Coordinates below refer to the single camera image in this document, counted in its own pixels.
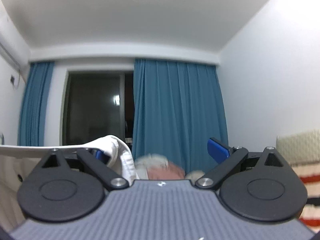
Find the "beige woven headboard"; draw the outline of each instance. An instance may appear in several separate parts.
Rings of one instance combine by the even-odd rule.
[[[320,161],[320,130],[278,136],[276,148],[290,165]]]

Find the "ceiling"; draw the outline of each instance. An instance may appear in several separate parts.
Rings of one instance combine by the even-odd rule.
[[[220,51],[268,0],[2,0],[31,48],[141,42]]]

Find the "blue curtain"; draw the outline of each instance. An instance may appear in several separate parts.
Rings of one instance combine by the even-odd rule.
[[[32,63],[20,112],[18,145],[43,146],[47,99],[54,62]]]
[[[161,154],[187,173],[214,168],[208,139],[228,144],[215,66],[136,59],[133,76],[133,156]]]

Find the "black plug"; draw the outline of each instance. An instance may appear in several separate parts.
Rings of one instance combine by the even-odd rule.
[[[13,86],[14,86],[14,80],[15,80],[14,76],[11,75],[10,83],[11,83]]]

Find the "ribbed panel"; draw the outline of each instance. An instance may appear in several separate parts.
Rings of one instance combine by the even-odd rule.
[[[94,213],[64,224],[27,220],[11,235],[17,240],[307,240],[313,236],[297,220],[263,225],[242,220],[220,204],[215,193],[189,181],[138,180],[113,191]]]

